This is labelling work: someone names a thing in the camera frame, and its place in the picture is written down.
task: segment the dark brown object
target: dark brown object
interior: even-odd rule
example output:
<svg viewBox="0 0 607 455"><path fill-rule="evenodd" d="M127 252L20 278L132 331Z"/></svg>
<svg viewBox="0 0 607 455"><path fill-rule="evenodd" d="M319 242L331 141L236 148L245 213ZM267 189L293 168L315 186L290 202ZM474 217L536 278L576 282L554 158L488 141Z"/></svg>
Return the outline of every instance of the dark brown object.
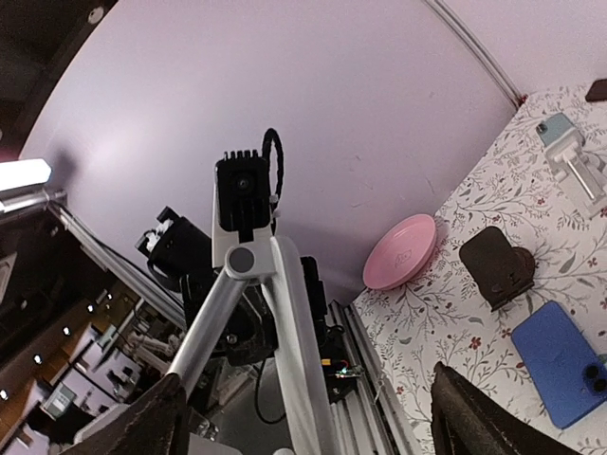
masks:
<svg viewBox="0 0 607 455"><path fill-rule="evenodd" d="M459 257L491 305L491 311L533 286L533 256L524 248L512 247L495 226L483 229L463 244Z"/></svg>
<svg viewBox="0 0 607 455"><path fill-rule="evenodd" d="M176 374L147 391L114 422L64 455L187 455L186 393Z"/></svg>
<svg viewBox="0 0 607 455"><path fill-rule="evenodd" d="M436 455L579 455L524 424L438 362L432 384L432 437Z"/></svg>
<svg viewBox="0 0 607 455"><path fill-rule="evenodd" d="M586 101L599 102L607 100L607 79L594 81L586 94Z"/></svg>

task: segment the speckled tabletop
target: speckled tabletop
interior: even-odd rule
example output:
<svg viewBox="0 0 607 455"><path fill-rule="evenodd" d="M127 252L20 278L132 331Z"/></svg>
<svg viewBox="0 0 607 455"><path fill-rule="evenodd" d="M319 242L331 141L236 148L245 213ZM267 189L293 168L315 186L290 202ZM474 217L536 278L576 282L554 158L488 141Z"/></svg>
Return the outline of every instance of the speckled tabletop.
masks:
<svg viewBox="0 0 607 455"><path fill-rule="evenodd" d="M578 214L554 183L535 132L563 112L586 137L591 163L604 171L607 102L586 103L587 90L531 95L435 214L438 241L425 270L392 291L365 290L354 302L424 453L433 453L430 385L440 360L534 428L582 454L607 454L607 405L568 429L554 427L510 339L519 323L556 300L607 359L607 209L592 221ZM496 313L458 256L487 226L537 261L535 287Z"/></svg>

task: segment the pink bowl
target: pink bowl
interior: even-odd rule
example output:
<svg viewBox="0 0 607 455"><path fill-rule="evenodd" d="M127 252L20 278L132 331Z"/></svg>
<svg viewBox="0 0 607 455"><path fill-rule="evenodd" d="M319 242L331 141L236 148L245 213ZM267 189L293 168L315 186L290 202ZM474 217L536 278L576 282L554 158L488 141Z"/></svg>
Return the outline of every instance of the pink bowl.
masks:
<svg viewBox="0 0 607 455"><path fill-rule="evenodd" d="M436 223L430 215L414 215L384 235L367 259L362 279L367 287L387 291L415 276L432 256Z"/></svg>

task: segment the wire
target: wire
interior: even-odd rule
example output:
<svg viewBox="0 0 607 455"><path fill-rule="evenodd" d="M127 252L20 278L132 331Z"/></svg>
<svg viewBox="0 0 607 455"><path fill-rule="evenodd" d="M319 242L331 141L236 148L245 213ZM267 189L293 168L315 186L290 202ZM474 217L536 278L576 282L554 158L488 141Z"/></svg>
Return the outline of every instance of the wire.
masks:
<svg viewBox="0 0 607 455"><path fill-rule="evenodd" d="M283 194L283 181L285 179L285 154L283 152L283 142L281 142L278 133L274 128L269 128L264 134L264 141L262 143L262 157L266 159L267 165L270 166L270 154L272 151L272 142L276 148L276 163L278 170L276 172L276 194L277 200L270 204L272 212L278 208L278 203ZM276 218L272 220L272 233L276 232Z"/></svg>
<svg viewBox="0 0 607 455"><path fill-rule="evenodd" d="M269 420L266 417L264 417L264 415L262 414L262 411L259 407L259 389L261 388L261 385L262 385L262 375L264 374L264 368L266 367L266 362L267 362L267 358L262 362L261 367L259 367L259 374L257 375L257 382L255 383L255 396L254 396L253 401L255 403L255 412L257 413L257 417L259 417L259 420L264 422L266 425L276 425L276 424L280 424L286 418L286 412L283 413L283 415L281 415L276 420Z"/></svg>
<svg viewBox="0 0 607 455"><path fill-rule="evenodd" d="M162 287L153 277L151 277L148 273L144 272L137 264L133 263L130 259L125 258L123 255L121 255L120 253L118 253L113 247L111 247L110 245L104 243L103 241L101 241L87 226L85 226L83 224L83 222L78 219L71 211L69 211L69 209L56 202L53 201L51 204L54 204L56 206L58 206L60 209L64 210L76 223L78 223L78 225L84 229L86 231L86 233L93 239L93 241L99 245L101 248L105 249L106 251L109 251L111 254L113 254L114 256L116 256L117 258L119 258L121 261L129 264L132 268L134 268L140 275L142 275L143 277L147 278L150 282L152 282L153 284L156 285L156 287L165 295L167 296L169 299L171 299L173 302L175 302L177 305L183 307L183 303L181 301L179 301L178 299L175 298L175 296L173 296L169 291L167 291L164 287Z"/></svg>

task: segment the cable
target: cable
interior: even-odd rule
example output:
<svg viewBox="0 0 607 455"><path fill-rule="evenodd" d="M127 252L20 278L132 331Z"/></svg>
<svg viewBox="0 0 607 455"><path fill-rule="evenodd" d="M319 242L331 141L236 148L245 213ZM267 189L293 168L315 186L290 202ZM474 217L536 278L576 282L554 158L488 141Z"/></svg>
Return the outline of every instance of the cable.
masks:
<svg viewBox="0 0 607 455"><path fill-rule="evenodd" d="M91 230L85 226L83 224L82 221L80 221L80 219L78 219L71 211L69 211L69 209L58 203L58 202L51 202L51 204L54 204L56 206L58 206L60 209L64 210L76 223L78 223L80 225L80 227L82 229L84 229L88 235L93 239L93 241L99 245L101 248L103 248L104 250L110 252L111 254L113 254L114 256L116 256L117 258L119 258L121 261L129 264L131 266L131 268L134 268L140 275L142 275L143 277L147 278L150 282L152 282L153 284L156 285L156 287L162 291L162 293L167 296L169 299L171 299L173 302L175 302L177 305L179 305L180 307L183 307L183 303L181 301L179 301L178 299L175 298L175 296L173 296L169 291L167 291L164 287L162 287L153 277L151 277L148 273L144 272L137 264L133 263L130 259L125 258L124 256L122 256L120 253L118 253L113 247L111 247L110 245L104 243L103 241L101 241L93 232L91 232Z"/></svg>
<svg viewBox="0 0 607 455"><path fill-rule="evenodd" d="M262 157L267 160L268 169L270 167L270 154L272 151L272 142L276 148L276 163L278 170L276 171L276 201L270 203L272 213L278 208L278 203L283 194L283 180L285 179L285 154L283 152L283 143L281 142L278 133L274 128L269 128L264 134L264 141L262 143ZM272 220L272 233L276 232L276 218Z"/></svg>
<svg viewBox="0 0 607 455"><path fill-rule="evenodd" d="M257 413L257 417L259 420L264 422L266 425L276 425L280 424L286 418L286 412L281 415L276 420L269 420L262 414L261 409L259 408L259 389L262 385L262 375L264 374L264 368L266 367L267 358L262 362L262 366L259 368L259 374L257 375L257 382L255 383L255 396L253 398L255 404L255 412Z"/></svg>

